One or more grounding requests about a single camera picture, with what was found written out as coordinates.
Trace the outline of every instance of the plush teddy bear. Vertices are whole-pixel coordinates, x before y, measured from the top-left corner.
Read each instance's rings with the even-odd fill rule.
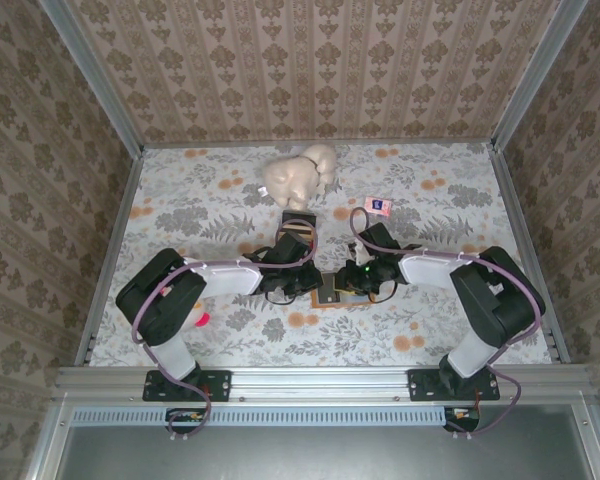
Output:
[[[329,145],[313,145],[294,158],[276,160],[264,169],[267,193],[281,208],[306,210],[309,200],[333,183],[336,151]]]

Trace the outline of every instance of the cable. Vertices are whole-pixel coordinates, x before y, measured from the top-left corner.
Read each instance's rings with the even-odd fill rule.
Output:
[[[198,387],[196,387],[195,385],[191,385],[189,383],[181,382],[177,378],[170,375],[169,372],[167,372],[162,367],[162,365],[160,365],[160,362],[155,357],[153,352],[151,352],[151,349],[146,344],[146,342],[138,336],[138,326],[140,325],[140,322],[142,321],[142,317],[144,317],[145,313],[147,312],[147,309],[149,308],[149,305],[151,305],[153,300],[155,300],[155,298],[160,294],[162,289],[164,287],[166,287],[170,282],[172,282],[176,277],[182,275],[184,272],[187,272],[187,271],[190,271],[190,270],[193,270],[196,268],[205,269],[205,268],[213,267],[213,266],[223,266],[223,267],[237,266],[237,267],[242,267],[242,268],[251,269],[251,270],[255,270],[256,268],[278,268],[278,269],[294,268],[294,267],[299,267],[301,265],[304,265],[308,261],[312,260],[313,257],[315,256],[316,250],[318,248],[318,232],[317,232],[316,228],[305,220],[292,219],[292,220],[288,220],[288,221],[284,222],[282,225],[280,225],[280,229],[282,229],[282,227],[284,227],[285,225],[288,225],[290,223],[299,223],[302,225],[306,225],[311,229],[311,231],[313,233],[313,246],[311,248],[311,251],[305,257],[301,258],[297,262],[273,264],[273,263],[253,263],[253,262],[248,262],[248,261],[243,261],[243,260],[234,260],[234,261],[219,260],[219,261],[209,261],[209,262],[194,262],[194,263],[190,263],[188,265],[183,265],[179,268],[176,268],[173,272],[171,272],[161,282],[158,283],[156,288],[154,288],[154,290],[146,298],[146,300],[144,301],[144,303],[138,310],[136,317],[133,320],[133,324],[131,325],[131,341],[133,341],[133,343],[135,343],[136,345],[143,346],[144,351],[147,352],[147,355],[149,355],[149,358],[151,358],[151,360],[158,366],[158,370],[160,371],[160,373],[162,373],[162,375],[167,380],[169,380],[171,383],[174,383],[175,385],[178,385],[180,387],[183,387],[183,388],[186,388],[186,389],[189,389],[189,390],[195,392],[200,397],[202,397],[202,399],[205,402],[205,415],[202,418],[202,421],[200,422],[200,424],[197,427],[195,427],[189,433],[189,435],[197,434],[209,420],[209,417],[211,416],[211,399],[209,398],[209,396],[206,393],[204,393]],[[174,435],[177,436],[178,434],[176,434],[173,431],[172,423],[173,423],[172,420],[170,420],[169,424],[168,424],[168,429],[172,436],[174,436]]]
[[[481,433],[485,433],[488,432],[489,430],[491,430],[493,427],[495,427],[497,424],[499,424],[504,417],[506,417],[509,412],[511,411],[511,409],[513,409],[513,407],[518,403],[518,400],[520,399],[520,396],[522,395],[522,385],[520,385],[520,383],[515,380],[514,378],[511,378],[503,373],[498,372],[495,368],[493,368],[492,364],[498,360],[498,358],[500,358],[502,356],[502,354],[504,352],[507,351],[507,349],[513,345],[516,342],[519,342],[520,340],[523,340],[531,335],[533,335],[534,333],[536,333],[536,331],[538,331],[538,329],[542,326],[542,313],[540,313],[540,306],[538,305],[538,302],[536,301],[536,299],[534,298],[533,294],[531,293],[531,291],[520,281],[518,280],[513,274],[509,273],[508,271],[506,271],[504,268],[491,263],[487,260],[483,260],[482,258],[479,258],[477,256],[473,256],[473,255],[465,255],[463,253],[461,254],[457,254],[457,253],[449,253],[449,252],[435,252],[435,251],[430,251],[430,250],[421,250],[421,251],[414,251],[414,250],[396,250],[396,249],[391,249],[391,248],[384,248],[384,247],[379,247],[377,245],[374,245],[371,242],[368,242],[367,240],[365,240],[364,238],[362,238],[362,236],[356,231],[355,226],[353,225],[353,218],[356,214],[357,211],[361,211],[364,213],[364,219],[365,219],[365,227],[364,229],[366,230],[367,228],[369,228],[369,213],[363,208],[363,207],[356,207],[353,210],[351,210],[351,215],[349,216],[349,226],[351,227],[351,231],[353,232],[353,235],[366,247],[369,247],[373,250],[379,251],[379,252],[385,252],[385,253],[392,253],[392,254],[402,254],[404,256],[407,257],[417,257],[417,256],[428,256],[428,257],[437,257],[437,258],[458,258],[458,259],[462,259],[462,260],[467,260],[469,262],[476,262],[480,265],[483,265],[491,270],[493,270],[494,272],[502,275],[504,278],[506,278],[507,280],[509,280],[511,283],[513,283],[516,287],[518,287],[518,289],[523,293],[523,295],[525,297],[527,297],[527,300],[529,301],[529,303],[531,304],[531,308],[533,309],[533,314],[534,314],[534,320],[533,320],[533,324],[531,325],[530,328],[528,328],[525,332],[522,332],[520,335],[518,335],[517,337],[512,338],[511,340],[507,341],[502,347],[500,347],[500,349],[493,354],[493,356],[487,361],[487,369],[493,373],[494,375],[496,375],[497,377],[500,377],[504,380],[507,380],[511,383],[513,383],[516,388],[517,388],[517,392],[515,394],[515,396],[513,397],[513,399],[511,400],[511,403],[507,406],[507,408],[505,408],[505,410],[493,421],[491,422],[489,425],[487,425],[486,427],[483,427],[479,430],[475,430],[472,433],[466,432],[464,429],[462,429],[461,427],[459,427],[458,425],[452,423],[452,422],[447,422],[449,425],[451,425],[452,427],[466,433],[467,438],[470,438],[470,436],[472,435],[479,435]]]
[[[269,293],[270,292],[265,292],[264,293],[264,298],[265,300],[267,300],[267,302],[273,304],[273,305],[280,305],[280,306],[285,306],[285,305],[291,305],[293,302],[295,302],[297,295],[294,295],[293,297],[291,297],[291,300],[289,300],[288,302],[284,303],[284,302],[274,302],[273,300],[269,300]]]
[[[380,304],[380,303],[384,303],[384,302],[386,302],[387,300],[391,300],[391,299],[393,298],[393,296],[396,294],[396,291],[397,291],[397,290],[398,290],[398,282],[395,282],[395,281],[394,281],[394,282],[393,282],[393,290],[391,290],[391,294],[390,294],[390,295],[389,295],[387,298],[383,298],[383,299],[382,299],[382,300],[380,300],[379,302],[374,302],[374,301],[371,299],[371,294],[367,295],[367,297],[369,297],[369,301],[370,301],[371,303],[373,303],[374,305],[378,305],[378,304]]]

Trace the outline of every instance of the floral tablecloth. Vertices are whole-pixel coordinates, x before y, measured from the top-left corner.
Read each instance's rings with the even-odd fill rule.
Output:
[[[92,366],[151,365],[131,342],[115,295],[159,250],[231,259],[272,245],[281,210],[262,198],[262,167],[302,147],[161,149],[144,153]],[[317,216],[316,265],[344,265],[350,209],[365,196],[393,201],[386,225],[403,245],[477,252],[501,245],[518,258],[485,145],[339,145],[336,182],[309,208]],[[288,307],[262,296],[206,300],[211,321],[186,334],[206,366],[437,364],[469,328],[455,292],[400,286],[381,305],[313,309],[308,295]],[[549,363],[542,334],[502,363]]]

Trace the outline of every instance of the pink object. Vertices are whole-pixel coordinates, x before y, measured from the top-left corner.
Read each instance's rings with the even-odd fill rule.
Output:
[[[388,217],[391,212],[391,200],[383,198],[367,197],[364,201],[364,209],[369,213]]]
[[[195,326],[204,327],[207,323],[209,323],[209,320],[211,320],[211,315],[209,315],[207,312],[204,312],[200,317],[200,320],[195,323]]]

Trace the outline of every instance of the damask wallpaper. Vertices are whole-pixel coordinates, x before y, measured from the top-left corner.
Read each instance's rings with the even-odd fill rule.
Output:
[[[590,1],[505,156],[570,353],[600,398],[600,0]]]
[[[37,2],[0,0],[0,479],[73,362],[129,167]]]
[[[69,0],[146,144],[490,137],[559,0]]]

